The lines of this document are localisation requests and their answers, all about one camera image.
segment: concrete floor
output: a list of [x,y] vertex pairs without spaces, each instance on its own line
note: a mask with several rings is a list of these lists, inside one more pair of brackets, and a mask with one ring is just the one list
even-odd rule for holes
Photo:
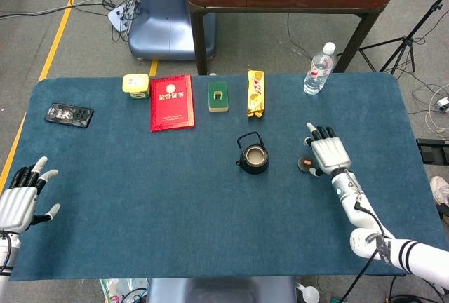
[[[410,31],[435,0],[392,0],[381,14],[365,44],[392,39]],[[40,11],[64,6],[67,0],[0,0],[0,15],[11,11]],[[417,35],[423,35],[449,8],[445,0],[442,11],[435,13]],[[36,83],[46,56],[58,29],[62,12],[39,18],[16,18],[0,20],[0,166],[5,163],[11,143],[15,137],[27,102]],[[447,54],[449,51],[449,15],[437,29],[426,37],[424,46],[415,47],[416,75],[427,83],[444,85],[449,83]],[[296,42],[309,53],[319,51],[327,41],[337,44],[342,51],[354,30],[358,18],[348,15],[293,15],[290,29]],[[150,61],[136,60],[128,45],[111,40],[111,29],[106,18],[72,11],[55,55],[48,77],[57,76],[121,76],[127,73],[149,71]],[[304,72],[309,61],[279,45],[288,44],[286,15],[258,14],[219,15],[217,53],[209,62],[210,72],[236,74],[248,68],[266,72]],[[378,67],[391,54],[393,46],[369,51],[369,56]],[[193,62],[160,62],[157,75],[195,74]],[[349,72],[369,71],[360,55],[352,61]],[[426,105],[411,97],[412,90],[421,86],[408,74],[398,80],[403,99],[409,112],[425,109]],[[431,94],[418,92],[424,100]],[[410,115],[416,137],[435,138],[424,124],[425,113]],[[447,126],[445,114],[435,115],[435,122]],[[429,177],[441,175],[449,180],[446,167],[426,167]],[[305,284],[319,282],[321,301],[341,297],[353,276],[306,277]],[[383,302],[390,278],[366,276],[349,296],[350,302]],[[429,286],[414,276],[400,278],[395,284],[395,293],[410,293],[438,299]],[[98,280],[13,282],[8,291],[9,302],[60,302],[80,300],[101,302],[102,293]]]

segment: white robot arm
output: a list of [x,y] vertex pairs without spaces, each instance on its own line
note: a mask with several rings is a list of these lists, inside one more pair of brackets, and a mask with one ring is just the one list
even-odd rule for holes
[[46,162],[47,157],[41,157],[33,166],[21,168],[14,174],[10,187],[0,194],[0,303],[4,301],[6,285],[20,249],[19,235],[31,225],[52,220],[60,209],[57,203],[48,213],[34,215],[39,194],[47,181],[58,173],[50,170],[39,177]]
[[351,159],[332,128],[307,124],[313,139],[304,144],[312,148],[319,168],[311,168],[315,176],[332,176],[332,185],[349,221],[356,227],[350,237],[351,249],[360,257],[375,259],[398,267],[449,289],[449,252],[411,240],[394,238],[381,223],[355,174],[349,171]]

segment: blue tablecloth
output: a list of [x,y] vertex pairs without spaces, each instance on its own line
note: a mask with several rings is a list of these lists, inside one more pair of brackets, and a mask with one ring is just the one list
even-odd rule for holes
[[[54,221],[21,236],[13,278],[357,274],[366,260],[349,247],[354,227],[330,178],[297,169],[309,152],[302,145],[308,121],[342,138],[393,234],[446,248],[394,77],[332,74],[315,96],[302,92],[303,79],[268,74],[267,110],[249,119],[245,74],[195,76],[196,127],[160,133],[149,131],[149,100],[127,97],[121,78],[38,83],[12,172],[47,155],[48,168],[60,174],[37,212],[62,207]],[[228,112],[208,111],[209,81],[227,81]],[[52,102],[93,108],[91,124],[44,122]],[[235,164],[236,139],[250,130],[269,152],[261,175]],[[367,271],[395,272],[380,262]]]

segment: red booklet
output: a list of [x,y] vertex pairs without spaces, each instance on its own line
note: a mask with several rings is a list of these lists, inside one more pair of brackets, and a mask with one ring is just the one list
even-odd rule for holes
[[153,79],[151,106],[153,131],[195,126],[192,78],[190,75]]

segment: bottle cap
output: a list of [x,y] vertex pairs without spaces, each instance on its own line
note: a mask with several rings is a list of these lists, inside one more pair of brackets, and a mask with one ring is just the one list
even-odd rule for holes
[[334,52],[335,52],[335,44],[333,42],[328,42],[326,45],[324,45],[323,53],[325,53],[326,55],[331,55]]

